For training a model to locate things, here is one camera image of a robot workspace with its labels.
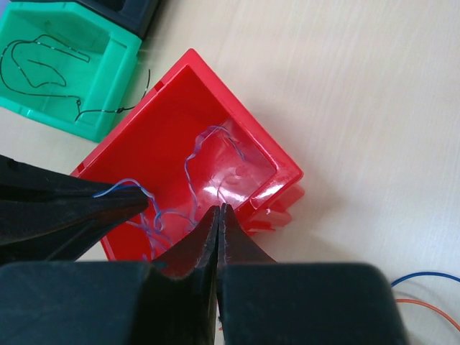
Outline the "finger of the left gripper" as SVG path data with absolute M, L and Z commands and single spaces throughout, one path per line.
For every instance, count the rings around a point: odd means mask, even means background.
M 148 206 L 139 188 L 95 198 L 107 183 L 38 168 L 1 156 L 1 243 L 12 244 L 70 229 L 111 229 Z
M 1 218 L 1 265 L 74 261 L 125 221 L 125 215 L 90 215 L 65 219 L 4 216 Z

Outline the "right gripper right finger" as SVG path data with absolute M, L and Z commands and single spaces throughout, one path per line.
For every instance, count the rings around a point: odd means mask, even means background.
M 217 301 L 226 344 L 279 344 L 279 266 L 229 204 L 218 223 Z

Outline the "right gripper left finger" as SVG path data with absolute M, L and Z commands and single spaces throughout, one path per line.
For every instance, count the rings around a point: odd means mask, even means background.
M 153 260 L 143 287 L 144 344 L 213 344 L 220 208 Z

